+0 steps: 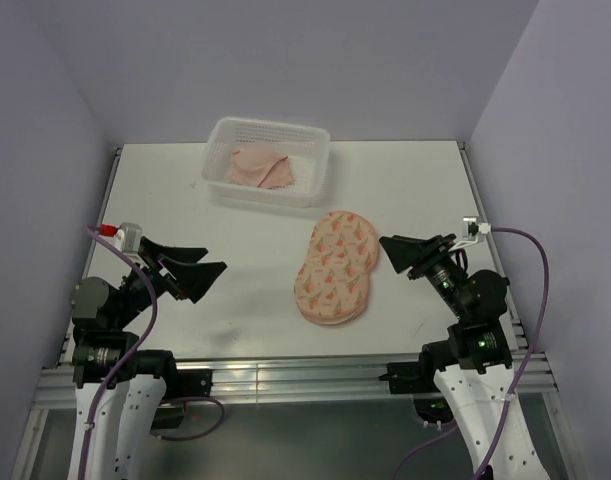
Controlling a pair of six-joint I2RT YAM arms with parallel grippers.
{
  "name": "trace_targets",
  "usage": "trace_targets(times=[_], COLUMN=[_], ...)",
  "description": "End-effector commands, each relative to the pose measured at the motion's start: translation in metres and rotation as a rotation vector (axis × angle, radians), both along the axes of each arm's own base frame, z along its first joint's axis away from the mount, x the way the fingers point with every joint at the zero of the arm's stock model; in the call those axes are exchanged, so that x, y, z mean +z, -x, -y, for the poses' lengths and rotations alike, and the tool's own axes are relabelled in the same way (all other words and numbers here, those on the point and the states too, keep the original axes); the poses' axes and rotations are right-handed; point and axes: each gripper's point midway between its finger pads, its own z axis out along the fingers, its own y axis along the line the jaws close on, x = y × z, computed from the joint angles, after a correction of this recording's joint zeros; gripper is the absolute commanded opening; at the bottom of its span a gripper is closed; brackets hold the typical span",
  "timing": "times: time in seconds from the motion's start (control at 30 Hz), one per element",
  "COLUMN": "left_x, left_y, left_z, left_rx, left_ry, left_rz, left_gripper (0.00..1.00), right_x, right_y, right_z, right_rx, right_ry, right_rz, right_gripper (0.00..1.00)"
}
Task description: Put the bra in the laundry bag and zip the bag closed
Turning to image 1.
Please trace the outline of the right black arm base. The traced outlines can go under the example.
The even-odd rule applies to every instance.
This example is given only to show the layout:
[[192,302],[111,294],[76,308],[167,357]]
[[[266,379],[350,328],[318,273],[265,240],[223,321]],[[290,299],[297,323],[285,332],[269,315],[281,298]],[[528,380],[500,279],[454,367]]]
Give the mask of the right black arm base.
[[378,377],[388,384],[391,395],[411,395],[417,416],[429,424],[449,423],[454,419],[446,400],[419,362],[391,362]]

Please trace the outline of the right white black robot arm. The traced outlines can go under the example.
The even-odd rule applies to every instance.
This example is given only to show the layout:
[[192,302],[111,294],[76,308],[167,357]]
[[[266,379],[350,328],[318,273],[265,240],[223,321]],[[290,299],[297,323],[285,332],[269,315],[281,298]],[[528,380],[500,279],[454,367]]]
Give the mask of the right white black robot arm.
[[387,364],[381,380],[392,394],[439,392],[442,407],[418,407],[427,423],[452,418],[477,479],[546,479],[523,414],[515,367],[500,318],[509,281],[492,270],[468,274],[454,258],[453,235],[423,240],[400,235],[379,239],[394,270],[425,278],[455,315],[448,337],[428,343],[414,362]]

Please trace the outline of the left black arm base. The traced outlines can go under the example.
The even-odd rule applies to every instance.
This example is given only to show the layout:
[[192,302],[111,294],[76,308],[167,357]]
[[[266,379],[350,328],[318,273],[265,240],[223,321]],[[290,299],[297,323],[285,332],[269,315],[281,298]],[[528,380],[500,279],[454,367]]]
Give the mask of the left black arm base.
[[186,414],[188,402],[179,398],[206,398],[211,393],[213,371],[210,369],[179,370],[171,387],[168,387],[162,403],[155,412],[151,429],[177,429]]

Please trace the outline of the peach floral laundry bag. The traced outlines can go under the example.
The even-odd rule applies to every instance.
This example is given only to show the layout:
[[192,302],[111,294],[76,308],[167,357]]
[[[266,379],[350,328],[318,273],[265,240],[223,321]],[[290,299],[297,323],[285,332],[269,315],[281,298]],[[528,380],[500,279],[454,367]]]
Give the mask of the peach floral laundry bag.
[[378,256],[377,232],[361,215],[332,211],[320,218],[294,283],[301,315],[330,327],[360,316],[369,300],[370,275]]

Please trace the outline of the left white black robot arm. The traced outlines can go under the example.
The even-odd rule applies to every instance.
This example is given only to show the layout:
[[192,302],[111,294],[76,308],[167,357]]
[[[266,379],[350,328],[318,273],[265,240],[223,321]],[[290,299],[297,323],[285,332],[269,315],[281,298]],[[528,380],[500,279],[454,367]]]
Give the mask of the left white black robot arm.
[[134,224],[100,225],[88,232],[130,272],[119,286],[86,277],[71,292],[76,427],[68,476],[136,479],[160,405],[185,399],[173,353],[142,349],[147,336],[126,328],[149,311],[146,329],[151,331],[164,294],[197,303],[227,265],[205,262],[205,248],[157,244]]

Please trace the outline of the peach pink bra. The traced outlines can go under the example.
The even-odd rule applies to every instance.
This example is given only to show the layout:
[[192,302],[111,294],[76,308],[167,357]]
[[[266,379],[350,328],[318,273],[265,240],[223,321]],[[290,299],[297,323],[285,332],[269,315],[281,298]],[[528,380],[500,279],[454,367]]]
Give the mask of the peach pink bra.
[[294,177],[289,156],[263,147],[235,149],[226,180],[231,184],[260,189],[290,186]]

